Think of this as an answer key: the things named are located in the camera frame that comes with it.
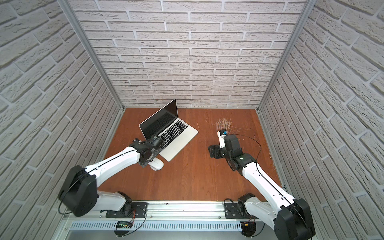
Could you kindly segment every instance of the laptop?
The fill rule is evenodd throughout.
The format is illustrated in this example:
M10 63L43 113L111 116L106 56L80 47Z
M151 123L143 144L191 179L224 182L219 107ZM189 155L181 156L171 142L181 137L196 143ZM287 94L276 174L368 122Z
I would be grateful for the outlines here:
M199 132L179 118L176 99L147 118L139 127L145 139L150 139L152 135L163 139L160 155L168 162Z

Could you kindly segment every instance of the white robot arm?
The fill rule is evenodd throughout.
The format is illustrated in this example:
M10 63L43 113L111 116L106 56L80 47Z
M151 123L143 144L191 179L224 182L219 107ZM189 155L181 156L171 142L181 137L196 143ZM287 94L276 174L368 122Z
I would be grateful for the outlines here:
M164 163L156 156L162 150L161 143L162 139L157 136L144 142L135 139L129 147L101 162L85 168L74 166L69 171L58 198L77 217L89 211L130 209L132 200L126 194L97 191L97 188L108 178L136 163L142 167L150 165L155 171L160 170Z
M233 171L238 171L265 197L265 204L253 194L238 199L241 215L251 215L274 229L279 240L307 240L315 235L310 207L303 199L296 200L266 174L257 160L244 154L236 135L227 135L225 129L217 132L220 145L208 147L211 157L225 158Z

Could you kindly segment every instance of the cable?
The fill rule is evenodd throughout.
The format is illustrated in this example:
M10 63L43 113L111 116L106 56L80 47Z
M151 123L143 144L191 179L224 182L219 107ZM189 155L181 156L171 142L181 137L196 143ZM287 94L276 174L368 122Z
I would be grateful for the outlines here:
M264 230L264 227L265 227L265 223L264 223L264 225L263 225L263 227L262 227L262 230L261 230L258 234L253 235L252 237L255 237L255 236L259 235L260 233L262 233L262 231Z
M128 152L125 152L125 153L123 153L123 154L126 154L126 153L129 153L129 152L133 152L133 151L136 151L136 149L135 150L131 150L131 151L128 151ZM101 167L101 166L103 166L104 164L106 164L106 163L108 163L108 162L110 162L110 161L112 161L112 160L114 160L114 159L116 159L116 158L118 158L118 157L120 157L120 156L122 156L123 154L120 154L120 155L118 155L117 157L114 157L114 158L112 158L111 160L108 160L108 161L106 161L105 163L103 163L103 164L101 164L101 165L99 165L99 166L97 166L96 168L94 168L94 169L92 169L92 170L90 170L89 172L86 172L86 173L84 173L84 174L82 174L69 188L68 188L68 190L65 192L65 194L64 194L64 196L62 197L62 199L61 199L61 201L60 201L60 204L59 204L59 208L58 208L58 212L59 212L59 214L61 214L61 215L66 215L66 214L71 214L72 212L65 212L65 213L62 213L61 211L60 211L60 207L61 207L61 204L63 203L63 200L64 200L64 198L65 198L65 196L67 195L67 193L69 192L69 190L71 190L71 188L80 180L80 179L82 179L85 175L87 175L87 174L89 174L90 172L92 172L93 170L96 170L97 168L99 168L99 167Z
M241 134L234 134L234 135L240 135L240 136L243 136L243 137L248 137L248 136L246 136L246 135L241 135ZM292 207L293 207L293 209L297 212L297 214L300 216L300 218L303 220L303 222L304 222L304 225L305 225L305 227L311 232L311 235L312 235L312 230L310 229L310 228L308 228L308 226L307 226L307 223L304 221L304 218L302 217L302 215L299 213L299 211L295 208L295 206L290 202L290 201L288 201L288 199L283 195L283 194L281 194L281 192L279 191L279 190L277 190L276 188L275 188L275 186L273 186L272 185L272 183L270 183L261 173L260 173L260 170L259 170L259 168L258 168L258 166L257 166L257 159L258 159L258 157L259 157L259 154L260 154L260 152L262 151L262 146L260 145L260 143L258 142L258 141L256 141L255 139L253 139L253 138L251 138L251 137L248 137L248 138L250 138L250 139L252 139L252 140L254 140L255 142L257 142L257 144L259 144L259 146L260 146L260 151L259 151L259 153L257 154L257 157L256 157L256 169L257 169L257 171L259 172L259 174L260 174L260 176L262 176Z
M132 233L136 232L139 228L141 228L141 226L143 226L145 220L147 220L147 212L144 211L144 209L141 209L141 210L143 210L143 212L145 213L145 218L144 218L143 223L142 223L138 228L136 228L135 230L133 230L133 231L130 232L130 233L127 233L127 234L124 234L124 235L116 235L116 236L118 236L118 237L125 237L125 236L128 236L129 234L132 234Z

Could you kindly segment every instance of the laptop trackpad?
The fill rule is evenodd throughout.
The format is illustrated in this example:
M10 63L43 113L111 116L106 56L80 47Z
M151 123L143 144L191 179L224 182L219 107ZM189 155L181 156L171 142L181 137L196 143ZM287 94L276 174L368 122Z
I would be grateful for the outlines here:
M173 140L160 155L168 162L172 160L185 147L199 131L189 126L175 140Z

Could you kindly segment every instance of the white brick wall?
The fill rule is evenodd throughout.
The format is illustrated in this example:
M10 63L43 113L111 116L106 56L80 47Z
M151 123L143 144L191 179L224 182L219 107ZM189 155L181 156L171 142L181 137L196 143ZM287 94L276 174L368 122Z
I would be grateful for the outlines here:
M0 23L0 238L50 239L66 173L118 110L56 1L1 1Z
M318 0L261 109L319 239L384 236L382 0Z
M305 0L70 2L125 106L255 108Z

